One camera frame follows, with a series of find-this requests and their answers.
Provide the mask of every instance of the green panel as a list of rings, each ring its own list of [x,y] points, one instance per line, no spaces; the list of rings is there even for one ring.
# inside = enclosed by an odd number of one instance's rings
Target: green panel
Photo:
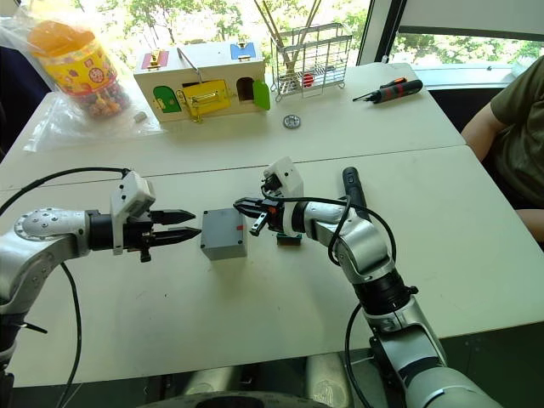
[[[264,81],[253,81],[253,103],[266,111],[270,110],[270,91]]]
[[[176,95],[169,87],[156,87],[153,89],[153,96],[161,107],[162,113],[181,112],[181,106],[179,106]]]

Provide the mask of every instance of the window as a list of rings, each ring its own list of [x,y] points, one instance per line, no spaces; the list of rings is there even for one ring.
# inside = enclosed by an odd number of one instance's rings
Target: window
[[[443,64],[513,64],[544,54],[544,42],[438,34],[398,34],[391,62],[417,67]]]
[[[304,26],[313,0],[265,0],[278,30]],[[371,0],[322,0],[313,24],[342,22],[354,35],[355,65]],[[130,68],[147,49],[173,44],[255,39],[269,60],[269,34],[251,0],[73,0],[96,14],[101,37]]]

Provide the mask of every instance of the wire basket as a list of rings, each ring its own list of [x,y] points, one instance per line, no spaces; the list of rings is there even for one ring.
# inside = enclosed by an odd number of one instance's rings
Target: wire basket
[[[351,38],[341,23],[330,23],[281,32],[279,43],[271,39],[275,100],[323,94],[332,85],[343,88]]]

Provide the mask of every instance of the person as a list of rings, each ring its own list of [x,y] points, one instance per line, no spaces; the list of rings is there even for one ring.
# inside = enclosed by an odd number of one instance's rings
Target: person
[[[544,249],[544,56],[484,106],[462,136]]]

